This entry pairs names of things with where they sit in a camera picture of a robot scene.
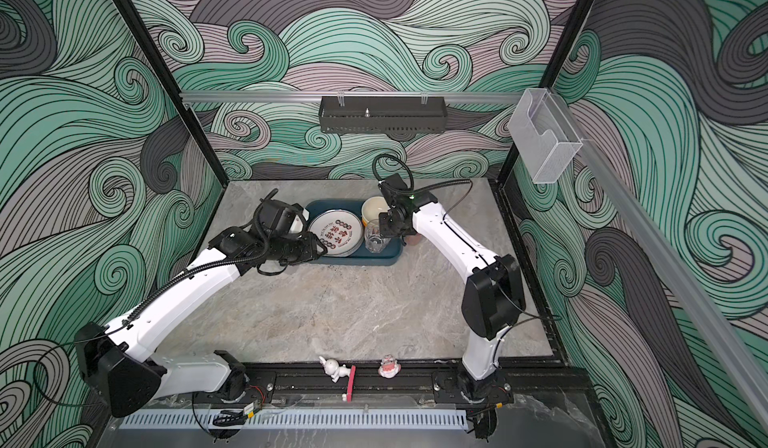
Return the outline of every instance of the clear glass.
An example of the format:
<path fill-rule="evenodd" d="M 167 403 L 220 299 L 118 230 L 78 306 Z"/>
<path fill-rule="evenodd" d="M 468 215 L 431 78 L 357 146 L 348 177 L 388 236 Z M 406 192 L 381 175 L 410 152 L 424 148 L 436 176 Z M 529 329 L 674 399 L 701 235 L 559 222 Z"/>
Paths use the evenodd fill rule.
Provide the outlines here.
<path fill-rule="evenodd" d="M 381 253 L 391 238 L 384 238 L 379 230 L 379 222 L 371 221 L 366 226 L 366 248 L 371 253 Z"/>

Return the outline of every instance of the white grille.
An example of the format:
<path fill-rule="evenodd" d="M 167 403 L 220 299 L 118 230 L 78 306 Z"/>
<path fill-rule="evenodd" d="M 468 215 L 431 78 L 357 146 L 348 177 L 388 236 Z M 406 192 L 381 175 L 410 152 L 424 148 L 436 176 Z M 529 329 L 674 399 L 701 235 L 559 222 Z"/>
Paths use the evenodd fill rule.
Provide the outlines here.
<path fill-rule="evenodd" d="M 196 410 L 197 419 L 209 429 L 219 429 L 211 421 L 219 410 Z M 146 409 L 126 416 L 121 430 L 189 429 L 197 428 L 192 409 Z M 400 430 L 466 430 L 467 416 L 464 410 L 437 409 L 316 409 L 289 408 L 267 409 L 257 413 L 243 426 L 250 430 L 282 429 L 400 429 Z"/>

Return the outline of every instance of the wave pattern wallpaper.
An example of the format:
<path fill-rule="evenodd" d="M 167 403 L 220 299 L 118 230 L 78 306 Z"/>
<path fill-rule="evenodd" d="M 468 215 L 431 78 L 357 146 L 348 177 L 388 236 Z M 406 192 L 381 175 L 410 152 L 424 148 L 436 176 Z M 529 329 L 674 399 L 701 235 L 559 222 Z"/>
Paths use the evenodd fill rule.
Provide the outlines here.
<path fill-rule="evenodd" d="M 187 264 L 221 191 L 111 0 L 0 0 L 0 445 L 84 446 L 34 362 Z M 156 151 L 165 156 L 159 158 Z M 38 368 L 93 403 L 72 346 Z"/>
<path fill-rule="evenodd" d="M 768 0 L 596 0 L 556 85 L 765 367 L 767 20 Z M 540 284 L 619 446 L 768 446 L 589 167 L 514 176 Z"/>
<path fill-rule="evenodd" d="M 132 0 L 182 90 L 502 91 L 537 86 L 576 0 Z M 318 105 L 200 104 L 232 179 L 495 176 L 513 107 L 451 106 L 447 133 L 320 132 Z"/>

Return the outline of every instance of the marble floor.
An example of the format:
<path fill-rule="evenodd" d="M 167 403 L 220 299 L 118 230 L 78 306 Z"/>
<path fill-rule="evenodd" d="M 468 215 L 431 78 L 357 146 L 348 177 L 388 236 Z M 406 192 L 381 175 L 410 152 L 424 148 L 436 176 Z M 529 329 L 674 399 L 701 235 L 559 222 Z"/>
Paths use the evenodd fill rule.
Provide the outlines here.
<path fill-rule="evenodd" d="M 424 186 L 437 180 L 417 180 Z M 207 238 L 250 219 L 259 198 L 305 205 L 319 198 L 364 199 L 378 194 L 372 180 L 233 182 Z M 437 190 L 444 206 L 466 185 Z M 464 229 L 500 254 L 512 252 L 488 181 L 476 179 L 469 196 L 451 212 Z M 246 273 L 203 303 L 158 348 L 164 354 L 227 350 L 238 360 L 288 362 L 398 358 L 458 358 L 469 328 L 461 313 L 464 281 L 426 239 L 404 247 L 389 267 L 303 264 L 275 277 Z M 535 313 L 526 286 L 527 311 Z M 514 328 L 502 356 L 551 355 L 544 328 L 532 320 Z"/>

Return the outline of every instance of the black cable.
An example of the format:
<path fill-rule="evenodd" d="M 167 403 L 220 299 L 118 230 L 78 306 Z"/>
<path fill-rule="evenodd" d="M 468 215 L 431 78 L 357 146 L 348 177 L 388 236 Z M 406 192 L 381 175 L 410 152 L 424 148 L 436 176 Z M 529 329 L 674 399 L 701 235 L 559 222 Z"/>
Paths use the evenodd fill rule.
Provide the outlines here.
<path fill-rule="evenodd" d="M 203 424 L 200 422 L 200 420 L 198 420 L 198 419 L 197 419 L 197 413 L 195 413 L 195 410 L 194 410 L 194 396 L 195 396 L 195 394 L 196 394 L 196 393 L 199 393 L 199 391 L 196 391 L 196 392 L 192 393 L 192 417 L 193 417 L 193 418 L 194 418 L 194 420 L 197 422 L 197 425 L 200 427 L 200 429 L 201 429 L 202 431 L 204 431 L 204 432 L 205 432 L 205 433 L 206 433 L 208 436 L 210 436 L 211 438 L 213 438 L 213 439 L 214 439 L 214 441 L 216 441 L 216 440 L 218 440 L 218 439 L 219 439 L 219 437 L 218 437 L 218 436 L 216 436 L 215 434 L 212 434 L 212 433 L 211 433 L 211 432 L 209 432 L 208 430 L 206 430 L 206 429 L 205 429 L 205 427 L 203 427 Z"/>
<path fill-rule="evenodd" d="M 123 326 L 121 326 L 120 328 L 117 328 L 116 330 L 112 330 L 109 333 L 100 334 L 97 337 L 88 338 L 87 340 L 69 341 L 67 343 L 56 344 L 55 346 L 53 346 L 51 348 L 48 348 L 48 350 L 46 350 L 45 353 L 43 353 L 43 355 L 37 359 L 37 361 L 33 362 L 34 363 L 34 367 L 32 368 L 32 384 L 34 385 L 34 388 L 40 393 L 40 396 L 42 396 L 43 398 L 46 399 L 46 401 L 48 401 L 49 403 L 53 403 L 54 405 L 57 405 L 57 406 L 68 406 L 70 408 L 89 408 L 91 406 L 103 406 L 104 405 L 103 403 L 72 404 L 72 403 L 61 403 L 59 401 L 56 401 L 53 398 L 51 398 L 50 396 L 45 394 L 43 388 L 40 387 L 40 384 L 38 383 L 38 379 L 37 379 L 37 377 L 35 375 L 37 373 L 38 366 L 42 365 L 43 359 L 45 357 L 47 357 L 48 354 L 51 353 L 56 348 L 68 347 L 68 346 L 71 346 L 73 344 L 87 343 L 89 341 L 96 341 L 96 340 L 99 340 L 101 338 L 106 338 L 106 337 L 108 337 L 111 334 L 119 332 L 120 330 L 122 330 L 123 328 L 125 328 L 127 326 L 128 326 L 128 324 L 124 324 Z"/>
<path fill-rule="evenodd" d="M 255 415 L 261 411 L 261 407 L 254 407 L 252 413 Z M 211 423 L 214 426 L 238 426 L 244 425 L 250 414 L 243 412 L 242 410 L 222 410 L 218 415 L 214 417 L 214 421 Z"/>
<path fill-rule="evenodd" d="M 262 270 L 261 270 L 261 265 L 259 265 L 259 266 L 257 266 L 257 267 L 256 267 L 256 271 L 257 271 L 259 274 L 263 274 L 264 276 L 277 276 L 278 274 L 281 274 L 281 273 L 283 273 L 283 271 L 285 271 L 285 270 L 287 270 L 287 269 L 288 269 L 288 265 L 285 265 L 285 266 L 283 267 L 283 269 L 282 269 L 282 270 L 280 270 L 280 271 L 262 271 Z"/>
<path fill-rule="evenodd" d="M 386 189 L 388 189 L 390 192 L 397 193 L 397 194 L 403 194 L 405 196 L 409 196 L 411 194 L 420 194 L 424 192 L 429 192 L 431 190 L 437 190 L 439 188 L 447 188 L 448 186 L 455 186 L 456 184 L 471 184 L 472 180 L 469 178 L 461 178 L 458 180 L 446 180 L 444 182 L 438 182 L 429 184 L 423 188 L 417 188 L 413 190 L 401 190 L 399 188 L 394 188 L 389 183 L 387 183 Z"/>
<path fill-rule="evenodd" d="M 512 303 L 513 307 L 515 307 L 518 310 L 520 310 L 520 313 L 526 314 L 529 317 L 531 317 L 532 319 L 536 319 L 536 320 L 549 320 L 549 321 L 560 321 L 560 320 L 563 319 L 562 316 L 557 315 L 557 314 L 555 316 L 551 316 L 551 317 L 543 317 L 543 316 L 540 316 L 540 315 L 537 315 L 537 314 L 529 313 L 526 310 L 520 308 L 517 303 L 513 302 L 512 299 L 509 296 L 507 296 L 507 294 L 504 292 L 504 290 L 499 290 L 499 291 L 502 292 L 502 294 L 504 295 L 504 298 L 506 298 L 507 301 Z"/>
<path fill-rule="evenodd" d="M 249 257 L 244 257 L 244 258 L 230 258 L 230 259 L 219 260 L 219 261 L 211 261 L 210 263 L 196 266 L 191 270 L 182 271 L 180 274 L 176 275 L 171 280 L 168 280 L 168 282 L 164 284 L 162 287 L 160 287 L 160 289 L 156 290 L 155 292 L 147 296 L 145 299 L 143 299 L 141 303 L 139 303 L 139 305 L 136 308 L 134 308 L 133 311 L 130 312 L 130 315 L 128 316 L 127 320 L 133 321 L 139 318 L 139 315 L 141 314 L 141 312 L 146 310 L 147 307 L 151 305 L 153 301 L 157 300 L 160 295 L 162 295 L 163 293 L 171 289 L 173 286 L 175 286 L 182 280 L 186 280 L 187 278 L 191 278 L 202 271 L 210 270 L 212 268 L 227 266 L 229 264 L 252 263 L 266 256 L 266 254 L 270 250 L 270 237 L 268 237 L 266 233 L 264 233 L 264 228 L 262 228 L 261 223 L 259 222 L 259 214 L 261 213 L 261 209 L 264 207 L 264 200 L 272 198 L 276 193 L 277 193 L 277 188 L 274 188 L 267 196 L 264 197 L 264 199 L 261 200 L 261 203 L 259 203 L 259 206 L 256 207 L 256 210 L 254 211 L 254 217 L 251 220 L 251 223 L 254 225 L 254 229 L 256 230 L 257 235 L 261 237 L 262 241 L 264 242 L 264 246 L 262 247 L 261 251 L 258 254 L 255 254 Z"/>
<path fill-rule="evenodd" d="M 373 171 L 373 177 L 379 180 L 380 182 L 384 181 L 384 178 L 379 177 L 379 172 L 376 170 L 376 165 L 378 164 L 379 160 L 382 158 L 388 158 L 406 169 L 406 172 L 408 172 L 408 180 L 411 182 L 411 186 L 410 188 L 408 188 L 408 190 L 413 190 L 413 187 L 414 187 L 413 172 L 411 171 L 410 168 L 408 168 L 408 165 L 406 165 L 406 163 L 403 160 L 401 160 L 400 158 L 394 155 L 389 155 L 387 153 L 384 153 L 373 159 L 373 163 L 371 164 L 371 171 Z"/>
<path fill-rule="evenodd" d="M 509 331 L 510 331 L 512 328 L 514 328 L 514 327 L 519 327 L 519 326 L 520 326 L 520 325 L 522 325 L 523 323 L 527 323 L 527 322 L 529 322 L 529 321 L 531 321 L 531 320 L 535 320 L 535 318 L 525 318 L 525 319 L 524 319 L 524 320 L 522 320 L 522 321 L 518 321 L 518 322 L 517 322 L 517 323 L 515 323 L 514 325 L 507 327 L 507 329 L 506 329 L 506 330 L 504 330 L 504 334 L 503 334 L 502 336 L 498 337 L 498 341 L 496 342 L 496 346 L 495 346 L 495 347 L 493 347 L 493 355 L 491 356 L 491 362 L 492 362 L 492 363 L 494 363 L 494 365 L 496 365 L 496 353 L 498 352 L 498 347 L 499 347 L 499 346 L 501 346 L 501 344 L 502 344 L 502 340 L 504 339 L 504 337 L 505 337 L 505 336 L 507 336 L 507 333 L 509 333 Z"/>
<path fill-rule="evenodd" d="M 446 221 L 445 221 L 445 216 L 443 217 L 443 223 L 445 224 L 445 226 L 446 226 L 446 227 L 447 227 L 449 230 L 451 230 L 451 232 L 453 232 L 453 233 L 456 235 L 456 238 L 458 238 L 459 240 L 461 240 L 462 242 L 464 242 L 464 244 L 466 244 L 466 245 L 469 247 L 469 249 L 470 249 L 470 250 L 474 251 L 474 252 L 477 254 L 477 256 L 479 256 L 479 257 L 480 257 L 480 259 L 481 259 L 481 260 L 485 261 L 485 258 L 483 258 L 483 257 L 482 257 L 482 255 L 480 254 L 480 252 L 479 252 L 479 251 L 475 250 L 475 247 L 474 247 L 474 246 L 472 246 L 472 244 L 471 244 L 471 243 L 467 242 L 467 241 L 466 241 L 464 238 L 462 238 L 462 236 L 461 236 L 459 233 L 456 233 L 456 230 L 454 230 L 453 228 L 451 228 L 451 225 L 450 225 L 450 224 L 448 224 L 448 222 L 446 222 Z M 485 261 L 485 265 L 486 265 L 486 266 L 491 266 L 490 264 L 488 264 L 488 262 L 487 262 L 487 261 Z"/>
<path fill-rule="evenodd" d="M 465 194 L 464 194 L 464 195 L 463 195 L 461 198 L 459 198 L 459 199 L 458 199 L 458 201 L 457 201 L 456 203 L 452 204 L 452 205 L 451 205 L 451 207 L 450 207 L 450 208 L 448 208 L 448 210 L 447 210 L 445 213 L 443 213 L 443 214 L 442 214 L 442 220 L 443 220 L 444 222 L 445 222 L 445 220 L 446 220 L 446 216 L 448 216 L 448 213 L 450 213 L 450 212 L 451 212 L 451 210 L 453 210 L 454 208 L 456 208 L 456 206 L 458 206 L 458 204 L 459 204 L 459 203 L 461 203 L 461 202 L 463 202 L 463 201 L 464 201 L 464 198 L 466 198 L 466 197 L 467 197 L 467 195 L 469 195 L 469 193 L 472 191 L 472 187 L 473 187 L 473 186 L 475 186 L 475 184 L 474 184 L 474 183 L 472 183 L 472 180 L 469 180 L 469 190 L 467 190 L 467 192 L 466 192 L 466 193 L 465 193 Z"/>

